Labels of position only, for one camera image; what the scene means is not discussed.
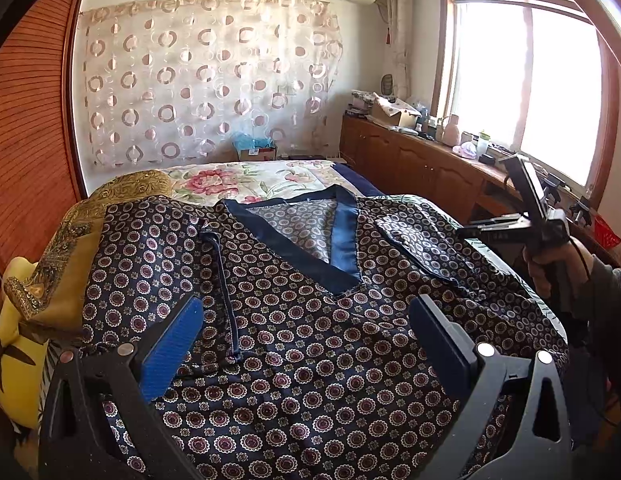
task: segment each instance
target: water bottle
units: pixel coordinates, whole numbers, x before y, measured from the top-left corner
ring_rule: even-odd
[[[484,133],[482,130],[479,133],[479,139],[477,141],[477,158],[486,154],[486,150],[489,148],[489,141],[491,140],[491,136]]]

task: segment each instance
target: shirt sleeve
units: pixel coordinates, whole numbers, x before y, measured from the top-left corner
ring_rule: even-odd
[[[581,287],[572,313],[588,321],[593,350],[621,400],[621,269],[595,256],[590,280]]]

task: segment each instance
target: blue fabric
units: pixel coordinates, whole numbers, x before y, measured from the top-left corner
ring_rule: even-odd
[[[272,139],[266,139],[264,137],[255,139],[255,137],[247,134],[240,134],[233,138],[233,146],[238,152],[241,150],[253,150],[257,148],[274,148]]]
[[[280,204],[311,202],[313,200],[337,200],[335,222],[331,236],[331,262],[328,264],[297,247],[284,235],[278,233],[261,216],[248,209]],[[235,200],[223,200],[228,211],[244,224],[252,234],[265,243],[271,251],[312,278],[332,294],[341,294],[361,283],[357,267],[357,203],[355,197],[341,186],[331,186],[321,191],[305,193],[284,200],[274,198],[255,204],[239,204]]]
[[[341,194],[334,189],[310,197]],[[339,203],[351,218],[351,202],[343,198]],[[110,237],[100,241],[86,288],[84,334],[92,344],[121,344],[168,315],[177,291],[201,293],[206,313],[202,336],[152,408],[204,478],[297,478],[302,463],[315,470],[325,464],[331,478],[352,479],[359,475],[355,467],[363,473],[370,470],[363,474],[367,479],[418,474],[428,450],[437,448],[456,417],[456,399],[442,390],[434,363],[408,332],[407,308],[418,292],[430,294],[444,316],[464,327],[474,343],[491,342],[498,351],[527,358],[544,346],[553,352],[558,369],[565,368],[566,345],[545,322],[549,318],[543,310],[510,274],[475,249],[467,251],[471,245],[458,246],[454,221],[411,196],[358,198],[355,205],[360,218],[366,218],[356,230],[361,282],[317,258],[306,258],[315,270],[309,274],[331,271],[340,280],[345,276],[360,283],[338,298],[328,298],[323,276],[321,283],[308,275],[300,280],[300,266],[292,267],[257,240],[228,211],[232,203],[193,208],[160,196],[117,204],[110,211],[104,232],[121,231],[123,243],[115,244]],[[140,219],[150,211],[153,222],[158,218],[157,224],[167,229]],[[265,210],[235,204],[235,211],[248,211],[254,218],[255,211]],[[459,276],[460,267],[472,263],[486,277],[477,280],[467,272],[466,282],[478,300],[433,278],[383,243],[378,221],[416,256],[425,259],[430,249],[428,266],[442,276]],[[202,232],[213,234],[222,247],[221,266],[217,247],[203,243]],[[419,251],[410,243],[414,237],[421,241]],[[127,239],[138,243],[127,244]],[[236,326],[226,323],[228,300],[237,308]],[[110,306],[99,308],[96,301]],[[512,326],[518,319],[527,320],[521,329]],[[235,328],[245,355],[241,370],[227,366],[225,355],[229,330]],[[103,405],[128,465],[143,472],[138,455],[143,450],[138,453],[124,432],[134,421],[124,424],[112,400]],[[469,469],[491,459],[509,405],[506,397],[495,404]],[[282,446],[291,442],[293,446]]]
[[[209,242],[215,247],[215,254],[217,256],[217,265],[220,269],[223,267],[222,262],[222,248],[220,247],[220,238],[215,233],[202,232],[200,234],[202,240]],[[220,284],[222,285],[222,294],[224,298],[224,306],[226,307],[226,319],[228,320],[228,326],[230,328],[230,346],[226,360],[228,362],[239,362],[242,359],[242,354],[239,351],[239,335],[237,330],[237,320],[235,319],[235,313],[230,304],[230,297],[228,296],[228,287],[226,287],[226,276],[223,272],[219,273]]]
[[[411,242],[401,237],[396,239],[397,235],[389,231],[385,225],[385,222],[383,221],[376,220],[375,225],[377,226],[377,229],[380,230],[382,236],[386,238],[386,241],[388,241],[388,243],[395,247],[400,253],[404,254],[404,256],[410,259],[417,267],[422,269],[424,272],[430,274],[434,278],[439,278],[444,283],[449,283],[449,285],[459,288],[461,292],[470,295],[470,297],[472,298],[475,296],[475,293],[469,290],[466,286],[464,286],[463,282],[460,282],[460,280],[458,280],[454,275],[448,273],[445,276],[439,269],[438,263],[435,263],[435,265],[433,265],[431,260],[423,258],[421,254],[423,254],[424,249],[419,245],[418,242]]]
[[[140,392],[146,403],[168,389],[203,322],[202,300],[192,298],[146,356],[140,373]]]
[[[382,196],[382,193],[379,189],[377,189],[373,184],[368,182],[362,175],[357,173],[356,171],[351,170],[345,164],[334,164],[333,169],[337,171],[341,176],[343,176],[348,182],[353,184],[357,188],[357,190],[363,194],[364,196]]]

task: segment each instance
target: white curtain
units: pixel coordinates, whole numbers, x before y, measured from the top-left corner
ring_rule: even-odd
[[[413,0],[387,0],[391,30],[393,93],[400,99],[410,94],[408,49],[412,30]]]
[[[286,153],[334,151],[325,124],[343,46],[331,9],[145,0],[84,13],[82,165],[127,173],[209,162],[239,132]]]

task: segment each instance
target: bed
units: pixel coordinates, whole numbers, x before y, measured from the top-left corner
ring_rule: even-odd
[[[293,198],[297,195],[323,190],[335,184],[344,187],[356,196],[380,196],[381,193],[346,165],[334,164],[327,160],[272,161],[272,162],[229,162],[224,164],[204,164],[180,166],[161,170],[170,177],[172,197],[181,202],[200,206],[212,206],[221,199],[231,198],[239,203],[256,203],[272,198]],[[453,226],[459,224],[450,216],[441,213]],[[549,318],[557,332],[566,340],[559,320],[546,307],[529,286],[518,277],[493,251],[477,240],[471,244],[486,256],[497,269],[513,274],[537,302],[540,310]],[[54,367],[64,343],[51,341],[44,362],[42,384],[40,387],[40,416],[46,402],[46,393]],[[36,464],[35,446],[21,462]]]
[[[239,203],[292,198],[339,184],[356,195],[382,194],[343,164],[328,160],[273,160],[178,166],[162,170],[172,183],[172,198],[210,206],[224,198]]]

